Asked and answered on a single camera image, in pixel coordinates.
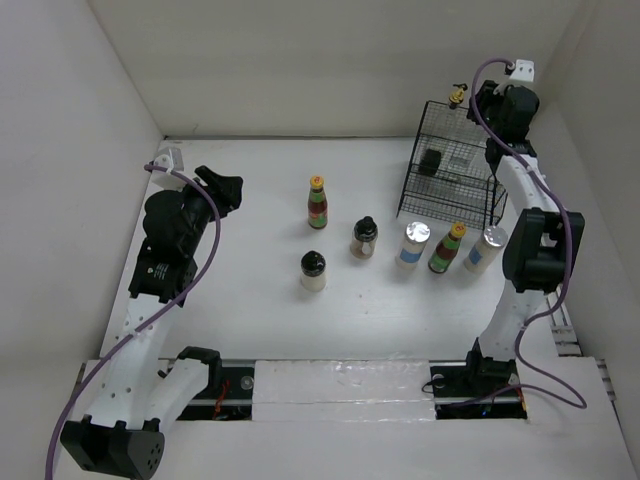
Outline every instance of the black wire rack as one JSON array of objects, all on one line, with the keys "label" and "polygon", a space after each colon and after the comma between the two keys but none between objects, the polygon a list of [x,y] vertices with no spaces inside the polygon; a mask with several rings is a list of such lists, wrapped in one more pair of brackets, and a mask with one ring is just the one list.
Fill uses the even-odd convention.
[{"label": "black wire rack", "polygon": [[396,216],[405,211],[476,229],[500,222],[507,192],[485,160],[486,133],[466,115],[463,107],[425,104]]}]

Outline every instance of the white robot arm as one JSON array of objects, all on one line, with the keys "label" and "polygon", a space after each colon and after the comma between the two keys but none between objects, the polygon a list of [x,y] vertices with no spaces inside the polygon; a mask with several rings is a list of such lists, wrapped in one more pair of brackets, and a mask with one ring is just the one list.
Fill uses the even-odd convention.
[{"label": "white robot arm", "polygon": [[[462,402],[463,405],[487,397],[493,402],[493,392],[503,390],[504,396],[518,401],[516,392],[505,389],[517,378],[516,339],[545,296],[563,282],[567,269],[573,269],[584,229],[580,213],[559,212],[557,199],[549,196],[550,190],[538,170],[536,153],[526,139],[539,106],[536,94],[523,86],[533,81],[533,63],[518,60],[505,73],[510,77],[501,85],[491,80],[483,83],[467,118],[485,124],[493,133],[487,140],[485,158],[505,186],[519,218],[504,251],[505,287],[489,326],[478,337],[463,365],[431,367],[430,384],[437,387],[436,401],[451,399],[451,408],[460,408],[457,399],[461,397],[472,399]],[[476,112],[482,122],[476,118]],[[534,181],[531,173],[539,182]],[[568,238],[571,265],[567,265]]]},{"label": "white robot arm", "polygon": [[[164,149],[154,164],[177,170],[179,153]],[[196,174],[204,182],[199,190],[210,197],[220,218],[240,206],[242,178],[223,177],[204,166],[196,168]],[[132,338],[111,359],[100,392],[83,419],[67,421],[60,436],[84,470],[136,480],[154,475],[164,452],[164,432],[187,404],[203,392],[216,398],[222,382],[219,352],[198,347],[185,348],[172,370],[158,381],[158,357],[180,310],[157,315],[168,302],[184,305],[197,271],[193,255],[214,214],[197,185],[184,186],[166,175],[152,179],[168,189],[145,202],[146,238],[116,340]]]},{"label": "white robot arm", "polygon": [[[529,155],[523,155],[523,158],[529,164],[530,170],[539,178],[543,178],[538,170],[538,160]],[[502,157],[496,177],[509,193],[518,215],[525,209],[533,208],[539,208],[543,212],[558,212],[555,203],[533,182],[529,170],[515,158]],[[513,282],[506,280],[493,318],[478,337],[482,355],[501,362],[515,360],[516,336],[524,321],[538,310],[545,297],[546,294],[542,290],[525,290],[518,293]]]}]

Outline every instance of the black bottle cap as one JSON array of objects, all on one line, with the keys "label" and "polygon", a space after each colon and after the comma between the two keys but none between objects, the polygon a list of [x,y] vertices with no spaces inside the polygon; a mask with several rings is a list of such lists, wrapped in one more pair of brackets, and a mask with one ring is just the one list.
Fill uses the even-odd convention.
[{"label": "black bottle cap", "polygon": [[373,218],[367,216],[356,222],[353,232],[361,242],[370,242],[378,236],[378,226],[373,221]]},{"label": "black bottle cap", "polygon": [[315,250],[311,250],[302,257],[300,266],[302,267],[302,272],[307,277],[317,277],[324,272],[327,262],[320,253]]}]

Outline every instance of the green label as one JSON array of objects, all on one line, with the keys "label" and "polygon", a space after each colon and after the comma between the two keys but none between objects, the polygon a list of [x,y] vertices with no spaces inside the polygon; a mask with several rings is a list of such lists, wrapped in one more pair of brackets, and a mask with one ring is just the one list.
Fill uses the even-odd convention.
[{"label": "green label", "polygon": [[312,227],[324,227],[327,224],[327,212],[309,213],[309,223]]},{"label": "green label", "polygon": [[314,203],[324,202],[324,192],[309,192],[309,200]]},{"label": "green label", "polygon": [[460,240],[451,240],[451,237],[447,235],[442,239],[442,245],[449,250],[457,250],[460,247]]},{"label": "green label", "polygon": [[451,264],[451,260],[445,260],[444,258],[440,258],[438,255],[434,253],[431,259],[429,259],[429,266],[436,272],[444,272]]}]

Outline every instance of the orange bottle cap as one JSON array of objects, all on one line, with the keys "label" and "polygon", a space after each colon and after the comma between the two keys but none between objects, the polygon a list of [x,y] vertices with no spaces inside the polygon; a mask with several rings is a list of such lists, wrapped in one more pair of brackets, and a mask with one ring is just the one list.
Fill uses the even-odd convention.
[{"label": "orange bottle cap", "polygon": [[456,222],[451,226],[451,236],[455,238],[462,238],[467,233],[467,227],[462,222]]},{"label": "orange bottle cap", "polygon": [[324,178],[322,178],[320,175],[314,175],[313,177],[311,177],[310,182],[312,188],[322,188],[322,186],[324,185]]}]

